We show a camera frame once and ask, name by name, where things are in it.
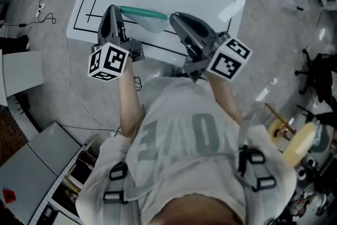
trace black chair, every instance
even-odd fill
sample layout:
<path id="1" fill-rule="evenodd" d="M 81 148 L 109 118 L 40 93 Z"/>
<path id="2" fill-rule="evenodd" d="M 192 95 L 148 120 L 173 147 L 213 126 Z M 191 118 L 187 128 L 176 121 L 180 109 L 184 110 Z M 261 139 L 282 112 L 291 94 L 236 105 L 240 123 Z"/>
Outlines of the black chair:
<path id="1" fill-rule="evenodd" d="M 303 90 L 299 93 L 304 95 L 308 87 L 314 87 L 317 92 L 319 102 L 325 101 L 333 110 L 337 113 L 337 101 L 332 95 L 332 74 L 337 73 L 337 54 L 327 55 L 318 54 L 316 58 L 311 61 L 306 49 L 303 49 L 303 53 L 307 60 L 307 71 L 295 71 L 295 75 L 306 75 L 307 81 Z"/>

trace electrical outlet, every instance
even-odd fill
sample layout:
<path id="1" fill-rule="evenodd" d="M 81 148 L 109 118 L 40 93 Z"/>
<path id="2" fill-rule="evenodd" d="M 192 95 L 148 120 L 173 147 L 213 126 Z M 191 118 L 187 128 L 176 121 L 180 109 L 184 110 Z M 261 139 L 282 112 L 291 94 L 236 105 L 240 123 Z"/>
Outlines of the electrical outlet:
<path id="1" fill-rule="evenodd" d="M 38 8 L 37 12 L 35 13 L 35 17 L 38 18 L 40 13 L 44 10 L 46 5 L 44 3 L 41 4 L 41 7 Z"/>

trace gray floor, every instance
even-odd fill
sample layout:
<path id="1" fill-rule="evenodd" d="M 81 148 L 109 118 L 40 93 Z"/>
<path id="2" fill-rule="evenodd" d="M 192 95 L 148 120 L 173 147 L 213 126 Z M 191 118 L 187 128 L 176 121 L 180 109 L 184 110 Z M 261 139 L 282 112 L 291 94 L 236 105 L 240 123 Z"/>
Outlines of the gray floor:
<path id="1" fill-rule="evenodd" d="M 39 0 L 15 0 L 10 7 L 6 22 L 31 22 Z M 56 12 L 67 26 L 76 0 L 43 0 L 47 12 Z M 238 38 L 253 50 L 246 68 L 232 83 L 233 92 L 242 112 L 247 112 L 261 91 L 268 87 L 264 101 L 270 102 L 287 117 L 295 113 L 295 103 L 305 104 L 308 97 L 298 95 L 303 82 L 294 76 L 294 70 L 303 63 L 302 49 L 311 55 L 334 50 L 332 16 L 323 13 L 320 21 L 318 0 L 309 0 L 310 11 L 289 12 L 281 9 L 277 0 L 246 0 Z M 45 83 L 28 90 L 31 111 L 42 128 L 53 121 L 60 124 L 88 129 L 101 128 L 81 107 L 78 99 L 95 119 L 106 128 L 117 129 L 118 88 L 117 82 L 103 83 L 89 79 L 86 75 L 90 44 L 68 40 L 71 59 L 68 59 L 62 19 L 55 15 L 57 23 L 50 21 L 31 27 L 10 29 L 10 36 L 29 33 L 32 50 L 41 51 Z M 134 64 L 135 75 L 142 82 L 157 76 L 162 62 L 147 59 Z M 277 83 L 272 85 L 273 78 Z M 67 128 L 81 143 L 97 131 Z"/>

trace forearm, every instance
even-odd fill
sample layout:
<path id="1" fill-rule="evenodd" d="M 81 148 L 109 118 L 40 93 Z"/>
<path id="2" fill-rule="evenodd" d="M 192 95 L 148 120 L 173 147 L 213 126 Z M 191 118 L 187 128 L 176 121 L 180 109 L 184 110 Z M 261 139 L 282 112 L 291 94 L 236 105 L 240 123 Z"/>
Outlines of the forearm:
<path id="1" fill-rule="evenodd" d="M 118 80 L 120 91 L 120 122 L 123 136 L 131 138 L 141 123 L 143 112 L 138 99 L 132 68 Z"/>
<path id="2" fill-rule="evenodd" d="M 230 85 L 220 77 L 206 73 L 212 87 L 216 102 L 239 125 L 242 123 L 242 114 L 237 107 Z"/>

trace plastic bag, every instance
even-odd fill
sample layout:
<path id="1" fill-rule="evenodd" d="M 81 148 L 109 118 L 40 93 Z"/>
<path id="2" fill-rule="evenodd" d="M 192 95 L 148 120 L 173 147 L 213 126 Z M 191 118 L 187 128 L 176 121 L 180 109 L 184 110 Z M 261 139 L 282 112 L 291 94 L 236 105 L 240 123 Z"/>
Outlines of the plastic bag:
<path id="1" fill-rule="evenodd" d="M 169 16 L 154 9 L 120 6 L 121 13 L 152 33 L 163 32 L 170 24 Z"/>

